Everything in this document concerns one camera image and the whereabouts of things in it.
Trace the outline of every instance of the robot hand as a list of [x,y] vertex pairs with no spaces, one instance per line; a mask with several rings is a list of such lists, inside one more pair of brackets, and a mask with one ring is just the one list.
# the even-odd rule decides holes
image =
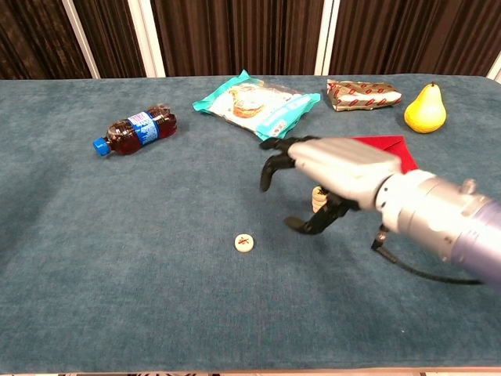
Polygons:
[[286,224],[300,233],[321,233],[349,209],[375,209],[383,181],[400,172],[398,157],[353,139],[267,139],[261,148],[282,151],[266,161],[261,190],[268,190],[277,170],[295,167],[328,192],[326,204],[309,221],[286,218]]
[[398,157],[354,139],[267,139],[261,148],[282,151],[266,161],[261,190],[277,170],[297,168],[328,192],[307,222],[286,219],[293,230],[317,234],[350,209],[377,210],[383,225],[373,249],[388,231],[401,233],[501,290],[501,205],[476,193],[473,180],[457,186],[422,170],[402,174]]

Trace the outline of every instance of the snack bag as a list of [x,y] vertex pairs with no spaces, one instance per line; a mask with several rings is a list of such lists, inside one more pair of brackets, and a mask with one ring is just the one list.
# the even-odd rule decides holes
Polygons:
[[402,94],[387,82],[327,80],[327,95],[336,111],[373,110],[400,103]]
[[320,94],[304,94],[252,78],[243,70],[209,96],[193,103],[199,112],[218,115],[248,129],[261,140],[283,138],[302,114],[320,101]]

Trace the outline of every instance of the black cable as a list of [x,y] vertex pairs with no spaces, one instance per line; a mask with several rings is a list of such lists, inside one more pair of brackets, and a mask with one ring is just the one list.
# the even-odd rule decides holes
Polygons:
[[411,274],[414,274],[418,277],[425,278],[427,280],[435,280],[437,282],[443,282],[445,284],[469,284],[469,285],[475,285],[475,284],[483,284],[480,280],[464,280],[464,279],[458,279],[458,278],[450,278],[450,277],[442,277],[442,276],[437,276],[434,274],[426,273],[418,269],[414,269],[412,266],[409,266],[405,264],[404,262],[400,261],[397,256],[393,255],[391,252],[389,252],[388,249],[385,247],[379,246],[379,247],[373,247],[373,250],[379,253],[381,256],[383,256],[385,259],[387,259],[389,262],[392,264],[395,264],[398,266],[400,269],[405,270],[406,272],[409,272]]

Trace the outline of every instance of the red envelope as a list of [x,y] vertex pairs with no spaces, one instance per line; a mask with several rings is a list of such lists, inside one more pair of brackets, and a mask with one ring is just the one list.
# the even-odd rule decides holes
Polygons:
[[417,169],[417,163],[414,161],[412,154],[407,149],[404,136],[369,136],[352,138],[400,157],[402,161],[402,173],[404,174],[407,171]]

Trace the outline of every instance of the brown curtain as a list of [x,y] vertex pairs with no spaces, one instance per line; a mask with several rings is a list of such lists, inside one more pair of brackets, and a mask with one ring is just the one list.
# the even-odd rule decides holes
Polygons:
[[330,74],[488,73],[500,0],[341,0]]
[[152,0],[166,74],[313,74],[323,0]]
[[0,78],[90,78],[63,3],[0,0]]
[[145,77],[127,0],[74,0],[101,78]]

